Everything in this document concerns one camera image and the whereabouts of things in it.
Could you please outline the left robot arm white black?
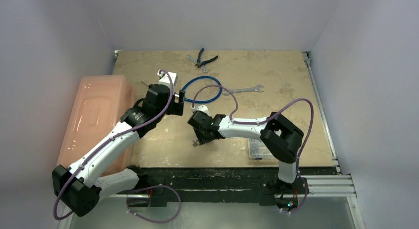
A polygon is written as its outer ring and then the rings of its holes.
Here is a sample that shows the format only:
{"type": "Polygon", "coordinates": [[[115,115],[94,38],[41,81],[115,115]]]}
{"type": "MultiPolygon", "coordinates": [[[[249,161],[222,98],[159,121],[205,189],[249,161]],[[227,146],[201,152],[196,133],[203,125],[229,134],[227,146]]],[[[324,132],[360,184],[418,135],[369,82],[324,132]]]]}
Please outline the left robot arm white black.
{"type": "Polygon", "coordinates": [[[120,121],[92,150],[68,167],[58,165],[52,171],[54,193],[57,197],[53,216],[63,220],[75,213],[84,216],[101,200],[128,191],[136,194],[153,192],[158,188],[175,190],[149,181],[140,167],[130,165],[120,172],[102,176],[104,170],[129,146],[145,136],[165,115],[182,116],[185,90],[180,90],[178,102],[172,85],[152,84],[145,98],[138,100],[120,121]]]}

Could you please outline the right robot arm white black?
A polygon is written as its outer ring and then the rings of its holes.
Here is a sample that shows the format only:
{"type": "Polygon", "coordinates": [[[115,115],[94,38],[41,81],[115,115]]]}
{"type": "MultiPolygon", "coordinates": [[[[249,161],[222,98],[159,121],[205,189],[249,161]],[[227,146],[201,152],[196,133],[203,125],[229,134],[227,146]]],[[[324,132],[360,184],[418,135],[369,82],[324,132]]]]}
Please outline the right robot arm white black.
{"type": "Polygon", "coordinates": [[[289,193],[297,185],[297,159],[303,146],[303,131],[282,114],[259,119],[230,120],[226,115],[211,117],[196,110],[188,120],[198,145],[226,138],[247,138],[263,142],[279,161],[277,186],[289,193]]]}

